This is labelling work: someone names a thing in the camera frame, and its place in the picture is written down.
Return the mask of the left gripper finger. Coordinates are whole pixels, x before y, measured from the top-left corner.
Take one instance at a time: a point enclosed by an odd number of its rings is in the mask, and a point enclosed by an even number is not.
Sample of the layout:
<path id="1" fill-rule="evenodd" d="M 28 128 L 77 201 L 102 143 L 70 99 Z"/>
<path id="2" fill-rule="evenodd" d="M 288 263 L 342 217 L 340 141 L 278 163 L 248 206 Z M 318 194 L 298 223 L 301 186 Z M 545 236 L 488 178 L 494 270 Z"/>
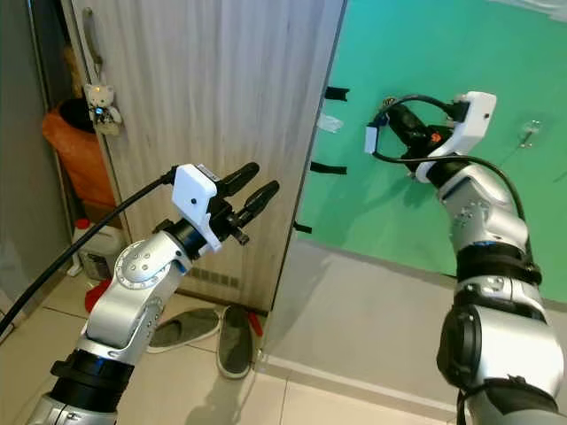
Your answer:
<path id="1" fill-rule="evenodd" d="M 238 222 L 252 222 L 267 209 L 268 203 L 275 197 L 280 188 L 279 182 L 271 181 L 259 187 L 248 197 L 242 210 L 237 215 Z"/>
<path id="2" fill-rule="evenodd" d="M 248 162 L 246 165 L 239 167 L 235 173 L 226 175 L 220 179 L 220 191 L 221 193 L 238 193 L 242 190 L 248 182 L 255 177 L 260 171 L 259 163 Z"/>

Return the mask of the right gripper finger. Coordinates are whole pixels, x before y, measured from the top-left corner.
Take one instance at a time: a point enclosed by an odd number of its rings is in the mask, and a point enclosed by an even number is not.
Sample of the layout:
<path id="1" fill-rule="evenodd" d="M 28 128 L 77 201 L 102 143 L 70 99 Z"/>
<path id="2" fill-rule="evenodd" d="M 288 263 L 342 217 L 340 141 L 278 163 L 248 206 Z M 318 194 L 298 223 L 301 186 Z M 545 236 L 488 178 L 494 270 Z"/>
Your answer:
<path id="1" fill-rule="evenodd" d="M 392 131 L 393 133 L 429 133 L 430 127 L 404 103 L 392 103 Z"/>
<path id="2" fill-rule="evenodd" d="M 421 144 L 422 121 L 413 111 L 390 111 L 389 127 L 402 144 Z"/>

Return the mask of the key with white tag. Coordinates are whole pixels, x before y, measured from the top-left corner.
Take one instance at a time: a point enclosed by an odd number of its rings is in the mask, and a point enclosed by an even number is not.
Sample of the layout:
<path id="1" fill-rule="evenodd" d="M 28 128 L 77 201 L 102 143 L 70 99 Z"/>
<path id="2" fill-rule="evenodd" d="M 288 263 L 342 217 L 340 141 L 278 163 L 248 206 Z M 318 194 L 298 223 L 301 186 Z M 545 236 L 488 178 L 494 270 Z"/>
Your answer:
<path id="1" fill-rule="evenodd" d="M 382 117 L 373 119 L 364 129 L 364 152 L 369 155 L 377 153 L 381 130 L 384 129 L 385 120 Z"/>

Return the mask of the green hook board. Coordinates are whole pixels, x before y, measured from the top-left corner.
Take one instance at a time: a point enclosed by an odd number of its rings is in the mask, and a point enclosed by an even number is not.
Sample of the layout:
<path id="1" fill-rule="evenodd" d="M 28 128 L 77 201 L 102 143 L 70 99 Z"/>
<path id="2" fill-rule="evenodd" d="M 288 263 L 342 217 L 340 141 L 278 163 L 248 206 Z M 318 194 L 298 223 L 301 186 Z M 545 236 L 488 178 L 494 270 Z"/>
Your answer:
<path id="1" fill-rule="evenodd" d="M 493 0 L 347 0 L 329 84 L 351 89 L 322 106 L 345 125 L 317 133 L 312 159 L 348 173 L 307 176 L 297 219 L 315 230 L 312 242 L 456 271 L 436 190 L 366 154 L 364 129 L 388 98 L 482 90 L 497 105 L 473 152 L 518 187 L 542 294 L 567 304 L 567 18 Z M 519 149 L 531 119 L 543 129 Z"/>

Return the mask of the light wood grain door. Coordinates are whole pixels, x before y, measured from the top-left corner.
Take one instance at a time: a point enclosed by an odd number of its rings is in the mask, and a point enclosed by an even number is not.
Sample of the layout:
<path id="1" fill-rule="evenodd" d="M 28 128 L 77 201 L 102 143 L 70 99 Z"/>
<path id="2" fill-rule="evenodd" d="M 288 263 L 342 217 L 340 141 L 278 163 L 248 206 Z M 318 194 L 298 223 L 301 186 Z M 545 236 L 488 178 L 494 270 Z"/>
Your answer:
<path id="1" fill-rule="evenodd" d="M 102 138 L 117 193 L 175 165 L 220 177 L 248 162 L 256 190 L 278 194 L 247 227 L 194 264 L 188 294 L 268 312 L 309 157 L 346 0 L 62 0 L 82 74 L 111 86 L 122 118 Z M 96 16 L 102 80 L 82 45 L 82 8 Z"/>

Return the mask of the grey slipper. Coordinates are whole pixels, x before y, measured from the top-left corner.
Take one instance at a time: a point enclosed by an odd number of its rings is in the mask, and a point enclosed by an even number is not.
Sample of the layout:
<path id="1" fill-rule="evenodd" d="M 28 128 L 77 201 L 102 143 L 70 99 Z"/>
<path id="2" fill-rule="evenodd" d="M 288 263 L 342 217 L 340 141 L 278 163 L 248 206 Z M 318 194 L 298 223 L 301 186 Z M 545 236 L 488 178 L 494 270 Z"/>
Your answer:
<path id="1" fill-rule="evenodd" d="M 216 345 L 216 365 L 226 379 L 244 379 L 252 371 L 256 353 L 250 312 L 242 306 L 227 306 L 221 316 Z"/>
<path id="2" fill-rule="evenodd" d="M 188 309 L 161 322 L 153 330 L 146 351 L 155 355 L 155 353 L 174 351 L 184 345 L 201 343 L 219 331 L 220 323 L 221 315 L 218 308 Z"/>

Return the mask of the white plastic jug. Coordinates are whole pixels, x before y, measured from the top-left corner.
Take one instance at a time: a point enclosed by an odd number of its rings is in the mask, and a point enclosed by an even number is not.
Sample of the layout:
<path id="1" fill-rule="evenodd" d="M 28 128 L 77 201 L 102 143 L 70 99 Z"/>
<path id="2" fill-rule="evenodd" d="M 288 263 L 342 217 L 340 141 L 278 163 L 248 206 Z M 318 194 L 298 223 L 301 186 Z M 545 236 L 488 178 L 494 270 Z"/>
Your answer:
<path id="1" fill-rule="evenodd" d="M 124 247 L 124 236 L 120 229 L 106 224 L 73 254 L 74 265 L 68 273 L 84 273 L 90 280 L 102 281 L 113 278 L 113 266 Z"/>

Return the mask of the orange bin bag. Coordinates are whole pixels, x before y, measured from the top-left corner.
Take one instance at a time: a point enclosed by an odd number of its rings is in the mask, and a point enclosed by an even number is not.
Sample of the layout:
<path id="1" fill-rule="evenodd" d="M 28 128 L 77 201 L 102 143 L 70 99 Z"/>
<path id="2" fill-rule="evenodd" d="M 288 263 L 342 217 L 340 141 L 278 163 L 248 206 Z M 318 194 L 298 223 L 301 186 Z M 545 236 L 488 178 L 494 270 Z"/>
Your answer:
<path id="1" fill-rule="evenodd" d="M 85 98 L 68 98 L 49 110 L 42 120 L 42 134 L 59 155 L 82 201 L 102 206 L 116 203 Z"/>

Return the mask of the red cloth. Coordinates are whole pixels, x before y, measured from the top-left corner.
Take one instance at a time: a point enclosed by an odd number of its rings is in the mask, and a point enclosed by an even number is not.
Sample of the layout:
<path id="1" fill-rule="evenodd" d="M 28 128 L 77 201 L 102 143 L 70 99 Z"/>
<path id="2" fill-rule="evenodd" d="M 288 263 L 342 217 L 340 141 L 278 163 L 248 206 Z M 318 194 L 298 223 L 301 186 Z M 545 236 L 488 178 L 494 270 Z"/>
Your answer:
<path id="1" fill-rule="evenodd" d="M 111 284 L 111 279 L 104 279 L 98 281 L 97 284 L 93 284 L 88 291 L 85 292 L 84 298 L 82 299 L 82 306 L 88 313 L 92 313 L 94 306 L 96 306 L 97 301 L 106 293 Z"/>

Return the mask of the brown brush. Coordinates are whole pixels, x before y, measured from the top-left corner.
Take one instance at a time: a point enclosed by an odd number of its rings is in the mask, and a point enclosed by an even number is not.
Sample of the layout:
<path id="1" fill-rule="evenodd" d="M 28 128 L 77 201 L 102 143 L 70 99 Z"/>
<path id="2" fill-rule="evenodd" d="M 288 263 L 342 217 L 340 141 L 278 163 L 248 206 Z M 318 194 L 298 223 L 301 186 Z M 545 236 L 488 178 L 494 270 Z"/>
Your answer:
<path id="1" fill-rule="evenodd" d="M 82 64 L 80 60 L 74 55 L 74 49 L 70 45 L 65 45 L 62 48 L 60 57 L 65 62 L 67 70 L 67 85 L 72 98 L 85 97 L 84 85 L 85 80 L 82 77 Z"/>

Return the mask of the small teddy bear keychain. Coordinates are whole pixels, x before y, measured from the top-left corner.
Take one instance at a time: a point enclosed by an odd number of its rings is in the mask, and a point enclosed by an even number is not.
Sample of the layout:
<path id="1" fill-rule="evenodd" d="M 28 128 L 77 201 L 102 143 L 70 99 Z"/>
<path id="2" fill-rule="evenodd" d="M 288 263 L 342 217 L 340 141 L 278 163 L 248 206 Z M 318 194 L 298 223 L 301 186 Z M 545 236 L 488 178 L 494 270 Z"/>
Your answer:
<path id="1" fill-rule="evenodd" d="M 98 84 L 84 85 L 85 100 L 88 101 L 90 122 L 97 133 L 105 136 L 118 136 L 122 118 L 114 106 L 116 93 L 111 86 Z"/>

